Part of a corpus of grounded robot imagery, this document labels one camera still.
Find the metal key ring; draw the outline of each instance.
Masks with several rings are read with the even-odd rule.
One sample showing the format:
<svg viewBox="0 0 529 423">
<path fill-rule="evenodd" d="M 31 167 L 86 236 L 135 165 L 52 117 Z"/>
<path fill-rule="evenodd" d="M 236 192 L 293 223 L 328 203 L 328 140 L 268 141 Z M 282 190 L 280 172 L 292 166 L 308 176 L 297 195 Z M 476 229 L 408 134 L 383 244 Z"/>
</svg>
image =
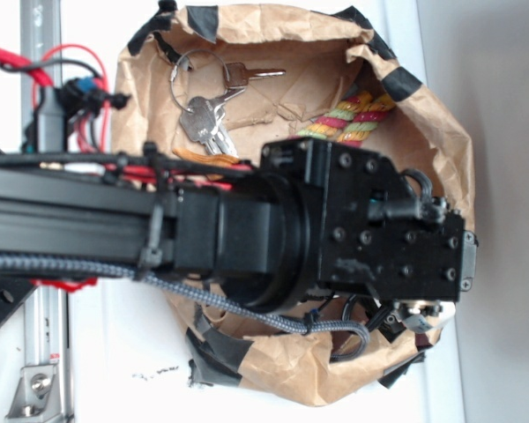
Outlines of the metal key ring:
<svg viewBox="0 0 529 423">
<path fill-rule="evenodd" d="M 179 108 L 181 108 L 183 111 L 187 112 L 187 113 L 193 113 L 193 111 L 191 109 L 189 109 L 189 108 L 186 108 L 182 104 L 180 104 L 180 102 L 176 98 L 176 95 L 175 95 L 175 79 L 176 79 L 176 76 L 178 75 L 178 68 L 180 67 L 181 61 L 184 60 L 184 58 L 188 58 L 188 56 L 191 55 L 192 53 L 210 53 L 211 55 L 215 56 L 221 62 L 221 65 L 223 66 L 224 74 L 226 76 L 226 80 L 227 81 L 229 80 L 229 70 L 227 70 L 226 63 L 223 61 L 223 59 L 218 54 L 216 54 L 215 52 L 213 52 L 211 50 L 206 50 L 204 48 L 194 48 L 192 50 L 187 51 L 182 56 L 180 56 L 180 58 L 175 63 L 175 68 L 173 69 L 173 71 L 170 74 L 170 94 L 172 95 L 173 100 L 175 101 L 176 105 Z"/>
</svg>

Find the colorful rope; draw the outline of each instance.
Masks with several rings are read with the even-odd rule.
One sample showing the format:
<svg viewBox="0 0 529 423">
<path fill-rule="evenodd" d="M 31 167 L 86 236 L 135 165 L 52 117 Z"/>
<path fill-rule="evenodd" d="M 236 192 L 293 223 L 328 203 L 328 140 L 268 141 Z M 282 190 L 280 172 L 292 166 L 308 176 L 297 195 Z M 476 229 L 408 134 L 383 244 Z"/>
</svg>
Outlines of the colorful rope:
<svg viewBox="0 0 529 423">
<path fill-rule="evenodd" d="M 395 106 L 388 94 L 373 100 L 369 92 L 363 91 L 340 101 L 332 111 L 319 116 L 297 135 L 360 145 Z"/>
</svg>

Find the paper bag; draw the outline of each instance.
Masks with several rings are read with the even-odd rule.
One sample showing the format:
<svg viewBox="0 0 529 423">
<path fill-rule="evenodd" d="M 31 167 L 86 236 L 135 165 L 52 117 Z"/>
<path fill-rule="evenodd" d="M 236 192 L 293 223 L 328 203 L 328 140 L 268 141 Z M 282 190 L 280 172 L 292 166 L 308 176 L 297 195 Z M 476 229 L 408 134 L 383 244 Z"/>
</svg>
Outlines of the paper bag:
<svg viewBox="0 0 529 423">
<path fill-rule="evenodd" d="M 171 72 L 181 55 L 190 70 Z M 173 156 L 177 147 L 205 154 L 179 123 L 182 109 L 196 95 L 223 93 L 222 62 L 249 69 L 282 69 L 281 77 L 251 80 L 230 100 L 223 123 L 239 156 L 258 163 L 266 142 L 293 137 L 347 95 L 388 94 L 396 107 L 362 146 L 389 156 L 398 170 L 417 168 L 460 210 L 473 230 L 473 150 L 470 137 L 436 96 L 399 65 L 369 21 L 355 8 L 334 16 L 295 7 L 262 4 L 160 10 L 140 28 L 119 57 L 116 90 L 131 95 L 112 122 L 114 151 L 140 153 L 146 140 Z M 371 334 L 358 359 L 330 363 L 333 350 L 352 350 L 353 337 L 331 333 L 277 334 L 235 315 L 168 296 L 184 324 L 192 352 L 194 382 L 225 383 L 265 390 L 308 405 L 333 403 L 379 380 L 396 366 L 419 358 L 439 331 L 396 339 Z M 302 315 L 311 303 L 293 310 Z M 340 316 L 341 301 L 323 313 Z M 366 321 L 355 308 L 355 318 Z"/>
</svg>

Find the braided cable sleeve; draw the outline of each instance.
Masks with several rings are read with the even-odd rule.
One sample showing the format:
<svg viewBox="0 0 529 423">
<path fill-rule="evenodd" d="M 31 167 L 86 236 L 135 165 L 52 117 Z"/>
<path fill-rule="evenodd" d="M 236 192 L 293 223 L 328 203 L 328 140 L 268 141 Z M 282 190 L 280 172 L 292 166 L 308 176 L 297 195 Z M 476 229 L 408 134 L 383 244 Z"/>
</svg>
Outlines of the braided cable sleeve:
<svg viewBox="0 0 529 423">
<path fill-rule="evenodd" d="M 105 278 L 130 278 L 133 279 L 137 269 L 112 263 L 103 263 L 95 260 L 67 258 L 59 256 L 41 256 L 25 254 L 0 253 L 0 271 L 17 271 L 22 273 L 39 274 L 39 272 L 58 272 L 59 274 L 86 274 Z M 188 286 L 180 281 L 169 282 L 158 278 L 152 272 L 145 275 L 142 282 L 189 298 L 195 302 L 223 309 L 227 312 L 248 317 L 270 325 L 287 333 L 306 334 L 323 331 L 350 331 L 361 340 L 358 350 L 351 354 L 332 355 L 332 361 L 349 360 L 358 357 L 369 342 L 369 331 L 358 322 L 352 321 L 323 321 L 315 322 L 308 326 L 300 321 L 295 321 L 281 315 L 262 315 L 250 311 L 235 301 L 221 295 L 210 293 L 193 286 Z"/>
</svg>

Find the key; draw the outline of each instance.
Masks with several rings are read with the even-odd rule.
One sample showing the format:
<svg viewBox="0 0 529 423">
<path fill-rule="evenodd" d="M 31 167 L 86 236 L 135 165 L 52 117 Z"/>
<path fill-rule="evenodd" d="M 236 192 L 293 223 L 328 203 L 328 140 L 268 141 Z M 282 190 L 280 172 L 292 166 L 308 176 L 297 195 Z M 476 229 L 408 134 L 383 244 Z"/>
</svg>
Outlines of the key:
<svg viewBox="0 0 529 423">
<path fill-rule="evenodd" d="M 226 63 L 227 72 L 223 71 L 227 88 L 241 88 L 247 86 L 250 79 L 279 77 L 286 74 L 283 69 L 247 69 L 243 63 Z"/>
<path fill-rule="evenodd" d="M 229 89 L 224 94 L 208 100 L 213 107 L 214 114 L 216 116 L 216 122 L 218 124 L 218 131 L 213 137 L 213 141 L 220 148 L 220 151 L 224 154 L 237 157 L 237 150 L 233 139 L 229 136 L 226 127 L 223 125 L 223 118 L 225 117 L 225 104 L 226 101 L 233 99 L 241 93 L 244 93 L 245 88 Z"/>
<path fill-rule="evenodd" d="M 220 130 L 213 106 L 204 97 L 194 97 L 188 102 L 179 122 L 190 140 L 204 145 L 208 154 L 220 154 L 221 150 L 213 140 Z"/>
<path fill-rule="evenodd" d="M 183 111 L 179 119 L 188 138 L 203 144 L 208 154 L 225 153 L 237 157 L 233 140 L 222 124 L 226 114 L 223 106 L 226 101 L 244 91 L 244 88 L 227 90 L 209 100 L 201 96 L 191 99 L 188 103 L 189 111 Z"/>
</svg>

